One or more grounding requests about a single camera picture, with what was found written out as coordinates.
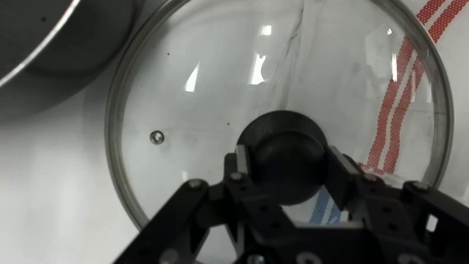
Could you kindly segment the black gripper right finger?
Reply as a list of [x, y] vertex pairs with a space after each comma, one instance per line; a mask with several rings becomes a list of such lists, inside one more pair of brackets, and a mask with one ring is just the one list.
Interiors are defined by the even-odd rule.
[[364, 221], [375, 235], [424, 235], [430, 216], [437, 219], [434, 235], [469, 234], [466, 206], [418, 181], [389, 187], [336, 147], [327, 149], [326, 187], [340, 210]]

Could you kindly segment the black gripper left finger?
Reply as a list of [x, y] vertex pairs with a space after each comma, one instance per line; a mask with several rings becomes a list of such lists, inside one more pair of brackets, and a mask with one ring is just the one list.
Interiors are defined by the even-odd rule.
[[246, 264], [254, 247], [243, 216], [243, 200], [251, 193], [245, 150], [224, 158], [224, 178], [210, 185], [202, 180], [185, 183], [123, 250], [113, 264], [197, 264], [210, 231], [224, 227], [236, 264]]

